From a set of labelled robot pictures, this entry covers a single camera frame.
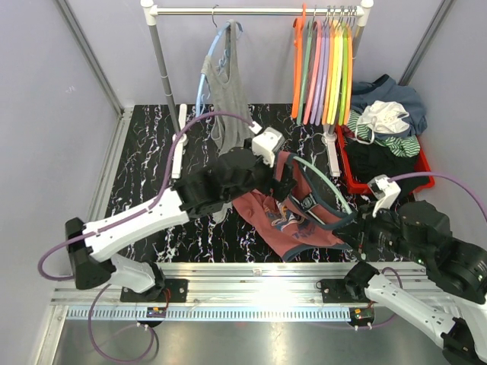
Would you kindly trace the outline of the mint green hanger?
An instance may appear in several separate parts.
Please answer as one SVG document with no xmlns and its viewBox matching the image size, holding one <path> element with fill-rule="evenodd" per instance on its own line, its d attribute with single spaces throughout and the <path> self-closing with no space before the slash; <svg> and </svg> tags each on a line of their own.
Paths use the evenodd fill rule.
<svg viewBox="0 0 487 365">
<path fill-rule="evenodd" d="M 326 176 L 325 173 L 323 173 L 321 170 L 319 170 L 317 167 L 315 167 L 312 163 L 306 161 L 302 157 L 299 157 L 296 154 L 290 154 L 290 157 L 293 160 L 296 160 L 298 163 L 304 165 L 306 168 L 311 169 L 315 174 L 317 174 L 322 181 L 324 181 L 332 190 L 334 193 L 335 197 L 342 203 L 342 207 L 345 209 L 345 212 L 347 214 L 352 214 L 353 210 L 349 206 L 347 200 L 343 196 L 343 194 L 339 191 L 339 189 L 335 186 L 335 184 Z"/>
</svg>

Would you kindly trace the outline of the grey tank top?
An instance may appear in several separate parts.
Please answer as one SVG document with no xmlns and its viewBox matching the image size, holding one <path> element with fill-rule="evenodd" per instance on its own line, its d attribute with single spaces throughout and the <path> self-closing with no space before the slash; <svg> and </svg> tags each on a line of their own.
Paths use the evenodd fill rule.
<svg viewBox="0 0 487 365">
<path fill-rule="evenodd" d="M 196 100 L 196 110 L 202 113 L 203 88 L 208 85 L 208 98 L 214 111 L 223 111 L 251 120 L 250 109 L 244 86 L 240 79 L 237 56 L 237 40 L 243 32 L 241 24 L 229 20 L 218 31 L 202 64 L 202 76 Z M 216 116 L 210 136 L 216 145 L 218 155 L 232 148 L 242 147 L 244 141 L 255 133 L 235 118 Z"/>
</svg>

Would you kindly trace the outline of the red tank top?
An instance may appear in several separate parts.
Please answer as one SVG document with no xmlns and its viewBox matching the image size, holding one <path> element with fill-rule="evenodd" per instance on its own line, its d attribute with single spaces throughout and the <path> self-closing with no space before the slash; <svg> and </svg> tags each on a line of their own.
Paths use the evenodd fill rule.
<svg viewBox="0 0 487 365">
<path fill-rule="evenodd" d="M 346 214 L 335 210 L 319 196 L 295 157 L 293 153 L 282 151 L 275 165 L 274 177 L 278 181 L 289 167 L 297 183 L 283 202 L 253 190 L 233 200 L 233 206 L 286 262 L 309 249 L 349 250 L 348 244 L 333 235 L 334 226 Z"/>
</svg>

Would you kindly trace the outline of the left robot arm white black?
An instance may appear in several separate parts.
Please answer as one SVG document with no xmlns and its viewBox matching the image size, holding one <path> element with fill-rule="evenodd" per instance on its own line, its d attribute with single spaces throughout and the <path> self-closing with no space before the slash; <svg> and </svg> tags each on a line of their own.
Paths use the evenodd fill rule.
<svg viewBox="0 0 487 365">
<path fill-rule="evenodd" d="M 100 221 L 73 218 L 65 223 L 65 233 L 75 286 L 89 290 L 114 284 L 137 301 L 157 301 L 166 288 L 162 270 L 153 262 L 128 259 L 120 250 L 161 230 L 214 214 L 254 190 L 282 202 L 296 184 L 293 166 L 286 160 L 268 165 L 250 149 L 235 148 L 178 179 L 160 198 Z"/>
</svg>

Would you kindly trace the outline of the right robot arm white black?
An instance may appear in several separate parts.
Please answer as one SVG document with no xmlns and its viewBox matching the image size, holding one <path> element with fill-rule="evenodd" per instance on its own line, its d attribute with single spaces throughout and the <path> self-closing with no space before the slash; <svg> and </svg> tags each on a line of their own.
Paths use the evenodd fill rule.
<svg viewBox="0 0 487 365">
<path fill-rule="evenodd" d="M 358 262 L 342 286 L 350 300 L 388 308 L 433 341 L 450 364 L 486 362 L 486 250 L 454 237 L 446 214 L 426 201 L 377 213 L 365 205 L 333 233 L 358 254 L 383 249 L 404 259 L 397 271 L 405 284 Z"/>
</svg>

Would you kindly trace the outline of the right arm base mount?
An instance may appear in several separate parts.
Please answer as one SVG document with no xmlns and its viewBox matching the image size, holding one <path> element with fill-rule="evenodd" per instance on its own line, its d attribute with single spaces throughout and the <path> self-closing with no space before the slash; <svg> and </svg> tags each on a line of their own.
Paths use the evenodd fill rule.
<svg viewBox="0 0 487 365">
<path fill-rule="evenodd" d="M 359 303 L 345 288 L 344 279 L 322 279 L 316 283 L 323 303 Z"/>
</svg>

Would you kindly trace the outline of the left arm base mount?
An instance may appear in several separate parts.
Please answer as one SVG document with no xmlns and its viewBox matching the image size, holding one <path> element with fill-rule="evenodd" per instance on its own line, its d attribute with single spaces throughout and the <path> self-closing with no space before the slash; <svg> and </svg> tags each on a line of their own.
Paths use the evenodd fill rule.
<svg viewBox="0 0 487 365">
<path fill-rule="evenodd" d="M 151 290 L 149 294 L 138 294 L 133 290 L 124 287 L 120 294 L 120 301 L 123 303 L 185 303 L 189 281 L 182 278 L 169 278 L 164 282 L 161 290 Z"/>
</svg>

